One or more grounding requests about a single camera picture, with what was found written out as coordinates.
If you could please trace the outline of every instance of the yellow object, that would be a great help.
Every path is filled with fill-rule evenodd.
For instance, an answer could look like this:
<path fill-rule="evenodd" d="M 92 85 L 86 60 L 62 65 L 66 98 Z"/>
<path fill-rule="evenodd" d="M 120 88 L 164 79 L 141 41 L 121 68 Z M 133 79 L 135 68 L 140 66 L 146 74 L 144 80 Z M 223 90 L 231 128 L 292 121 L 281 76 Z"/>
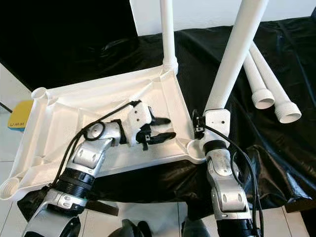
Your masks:
<path fill-rule="evenodd" d="M 33 100 L 20 102 L 13 110 L 8 121 L 8 128 L 24 131 L 32 109 Z"/>

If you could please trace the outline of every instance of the white plastic tray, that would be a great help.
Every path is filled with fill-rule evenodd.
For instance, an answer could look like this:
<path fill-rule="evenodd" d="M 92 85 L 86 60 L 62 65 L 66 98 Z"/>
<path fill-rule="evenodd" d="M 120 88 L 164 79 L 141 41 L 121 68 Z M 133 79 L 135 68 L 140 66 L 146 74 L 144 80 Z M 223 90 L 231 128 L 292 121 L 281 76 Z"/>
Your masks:
<path fill-rule="evenodd" d="M 152 107 L 155 117 L 171 124 L 152 126 L 153 133 L 174 131 L 176 138 L 162 144 L 108 149 L 99 176 L 187 159 L 204 162 L 194 149 L 193 130 L 174 71 L 162 66 L 54 89 L 38 88 L 9 178 L 0 186 L 0 199 L 19 200 L 52 182 L 67 145 L 88 123 L 133 100 Z M 124 120 L 128 109 L 107 118 Z"/>

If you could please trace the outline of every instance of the black wire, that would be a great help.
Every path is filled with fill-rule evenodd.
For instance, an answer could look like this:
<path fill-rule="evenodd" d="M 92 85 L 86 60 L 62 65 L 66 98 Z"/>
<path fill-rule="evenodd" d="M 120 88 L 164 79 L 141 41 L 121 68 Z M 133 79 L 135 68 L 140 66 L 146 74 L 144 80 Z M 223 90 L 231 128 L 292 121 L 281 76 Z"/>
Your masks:
<path fill-rule="evenodd" d="M 211 128 L 209 126 L 205 126 L 206 129 L 216 133 L 217 135 L 221 136 L 222 138 L 224 138 L 225 140 L 227 140 L 229 143 L 231 143 L 233 146 L 235 146 L 235 148 L 244 156 L 248 169 L 250 171 L 250 176 L 252 179 L 252 196 L 253 196 L 253 205 L 252 205 L 252 222 L 253 222 L 253 226 L 256 229 L 257 228 L 257 219 L 256 219 L 256 210 L 257 210 L 257 205 L 259 206 L 259 219 L 260 219 L 260 228 L 261 228 L 261 236 L 264 236 L 264 221 L 263 221 L 263 213 L 262 213 L 262 207 L 261 207 L 261 203 L 260 203 L 260 196 L 259 196 L 259 192 L 258 192 L 258 184 L 257 184 L 257 179 L 256 176 L 254 174 L 254 170 L 252 167 L 252 163 L 250 161 L 250 158 L 248 157 L 248 155 L 243 152 L 243 150 L 230 138 L 228 138 L 227 136 L 225 136 L 224 134 L 222 134 L 221 132 L 215 130 L 214 128 Z M 231 159 L 231 167 L 233 166 L 233 160 L 234 157 Z M 235 171 L 234 171 L 234 167 L 231 168 L 232 169 L 232 173 L 234 178 L 236 178 L 236 181 L 241 185 L 241 181 L 237 178 Z"/>
<path fill-rule="evenodd" d="M 52 184 L 50 185 L 50 187 L 51 187 L 51 188 L 55 187 L 55 185 L 56 185 L 56 183 L 57 183 L 57 181 L 58 181 L 58 178 L 59 178 L 59 176 L 60 176 L 61 170 L 63 169 L 63 166 L 64 166 L 65 161 L 66 161 L 66 159 L 67 159 L 67 156 L 68 156 L 68 153 L 69 153 L 70 148 L 72 147 L 69 157 L 71 157 L 71 156 L 73 155 L 73 153 L 75 152 L 75 149 L 76 149 L 76 146 L 77 146 L 77 144 L 78 144 L 78 142 L 79 142 L 79 140 L 80 140 L 80 137 L 83 136 L 83 135 L 85 136 L 85 134 L 87 134 L 87 130 L 88 130 L 91 126 L 93 126 L 93 125 L 99 123 L 100 121 L 102 121 L 102 120 L 108 118 L 109 116 L 111 116 L 111 115 L 113 115 L 113 114 L 115 114 L 115 113 L 121 111 L 122 109 L 126 108 L 126 107 L 129 106 L 129 105 L 135 105 L 135 103 L 137 103 L 137 102 L 131 101 L 131 102 L 129 102 L 129 103 L 127 103 L 127 104 L 125 104 L 125 105 L 123 105 L 123 106 L 117 108 L 116 110 L 114 110 L 114 111 L 112 111 L 112 112 L 110 112 L 110 113 L 104 115 L 103 117 L 97 119 L 96 121 L 89 123 L 89 124 L 88 124 L 87 126 L 85 126 L 83 129 L 81 129 L 80 132 L 78 132 L 78 133 L 74 136 L 74 138 L 71 140 L 71 142 L 69 143 L 69 145 L 68 145 L 68 147 L 67 147 L 67 149 L 66 149 L 66 151 L 65 151 L 65 153 L 64 153 L 63 159 L 62 159 L 62 161 L 61 161 L 61 163 L 60 163 L 60 165 L 59 165 L 59 168 L 58 168 L 56 177 L 55 177 L 54 181 L 52 182 Z M 95 140 L 97 140 L 97 139 L 98 139 L 98 137 L 93 138 L 93 139 L 89 139 L 89 141 L 95 141 Z"/>

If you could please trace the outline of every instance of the black plastic sheet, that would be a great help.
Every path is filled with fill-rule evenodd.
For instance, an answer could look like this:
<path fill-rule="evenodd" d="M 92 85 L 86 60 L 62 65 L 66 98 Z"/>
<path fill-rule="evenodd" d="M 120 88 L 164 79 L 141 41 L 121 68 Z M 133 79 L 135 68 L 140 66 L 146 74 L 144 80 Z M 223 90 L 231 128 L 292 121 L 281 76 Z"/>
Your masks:
<path fill-rule="evenodd" d="M 177 75 L 185 102 L 203 112 L 231 27 L 190 29 L 175 32 Z M 226 108 L 231 112 L 230 138 L 252 160 L 263 208 L 282 206 L 298 199 L 316 198 L 316 23 L 297 18 L 260 24 L 255 42 L 290 99 L 302 112 L 291 124 L 278 122 L 274 108 L 256 109 L 241 70 Z M 90 67 L 94 79 L 161 65 L 161 34 L 119 40 Z M 251 202 L 248 171 L 238 160 Z M 197 219 L 212 213 L 211 187 L 206 164 L 188 161 L 134 170 L 97 178 L 91 199 L 123 202 L 185 201 L 189 216 Z"/>

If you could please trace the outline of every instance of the white tube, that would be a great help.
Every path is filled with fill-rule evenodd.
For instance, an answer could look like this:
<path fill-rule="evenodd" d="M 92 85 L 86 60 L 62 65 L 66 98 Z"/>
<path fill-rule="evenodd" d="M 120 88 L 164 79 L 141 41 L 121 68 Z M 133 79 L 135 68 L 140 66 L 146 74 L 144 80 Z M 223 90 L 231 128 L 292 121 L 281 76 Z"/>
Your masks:
<path fill-rule="evenodd" d="M 246 56 L 243 68 L 245 69 L 250 84 L 252 91 L 251 98 L 254 106 L 259 110 L 271 107 L 275 103 L 275 98 L 263 82 L 260 72 L 258 71 L 250 53 Z"/>
<path fill-rule="evenodd" d="M 269 0 L 243 0 L 218 69 L 205 111 L 223 109 Z"/>
<path fill-rule="evenodd" d="M 172 0 L 160 0 L 163 68 L 165 71 L 178 72 L 178 62 L 174 49 Z"/>
<path fill-rule="evenodd" d="M 302 116 L 302 113 L 298 109 L 297 105 L 290 101 L 280 82 L 277 80 L 255 43 L 251 44 L 250 53 L 263 81 L 275 97 L 275 113 L 277 119 L 281 123 L 290 123 L 298 120 Z"/>

